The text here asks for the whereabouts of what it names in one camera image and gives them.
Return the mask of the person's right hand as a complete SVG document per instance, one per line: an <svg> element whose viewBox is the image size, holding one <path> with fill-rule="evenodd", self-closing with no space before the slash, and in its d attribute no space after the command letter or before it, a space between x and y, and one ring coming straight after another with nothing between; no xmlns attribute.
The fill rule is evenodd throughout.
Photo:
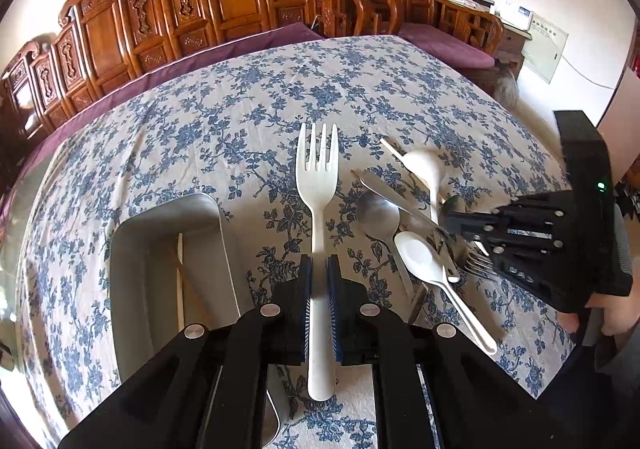
<svg viewBox="0 0 640 449"><path fill-rule="evenodd" d="M586 308L597 310L601 316L600 332L613 336L618 347L626 343L639 321L639 295L634 292L626 297L594 293Z"/></svg>

